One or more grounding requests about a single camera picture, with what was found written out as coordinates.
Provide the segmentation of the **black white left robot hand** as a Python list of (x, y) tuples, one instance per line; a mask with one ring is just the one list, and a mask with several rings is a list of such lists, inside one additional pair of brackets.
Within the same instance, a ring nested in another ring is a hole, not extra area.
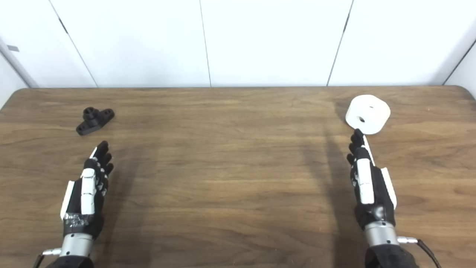
[(97, 239), (100, 235), (105, 223), (105, 196), (113, 169), (109, 143), (102, 141), (85, 160), (80, 177), (67, 184), (60, 211), (63, 236), (80, 233)]

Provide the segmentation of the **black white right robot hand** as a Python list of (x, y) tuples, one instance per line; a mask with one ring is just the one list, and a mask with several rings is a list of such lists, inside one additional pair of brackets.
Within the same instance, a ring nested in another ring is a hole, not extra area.
[(376, 221), (396, 225), (396, 193), (387, 168), (375, 165), (367, 137), (355, 129), (349, 145), (350, 179), (357, 200), (355, 217), (359, 226)]

